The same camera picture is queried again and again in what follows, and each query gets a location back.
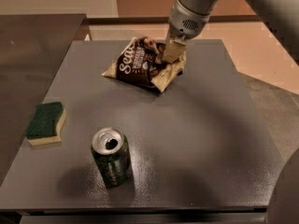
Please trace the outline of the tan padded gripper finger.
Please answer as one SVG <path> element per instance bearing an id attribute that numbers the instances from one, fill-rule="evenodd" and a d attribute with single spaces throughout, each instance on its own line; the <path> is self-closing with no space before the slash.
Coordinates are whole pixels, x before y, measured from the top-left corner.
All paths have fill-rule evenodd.
<path id="1" fill-rule="evenodd" d="M 165 45 L 163 61 L 173 63 L 185 52 L 186 48 L 185 42 L 179 39 L 170 39 Z"/>

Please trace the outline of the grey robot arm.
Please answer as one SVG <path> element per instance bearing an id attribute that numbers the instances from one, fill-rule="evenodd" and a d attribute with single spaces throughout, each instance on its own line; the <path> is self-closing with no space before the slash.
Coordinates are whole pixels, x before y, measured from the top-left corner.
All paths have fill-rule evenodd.
<path id="1" fill-rule="evenodd" d="M 220 0 L 175 0 L 163 59 L 174 62 L 186 42 L 199 36 Z M 299 0 L 243 0 L 291 58 L 299 63 Z"/>

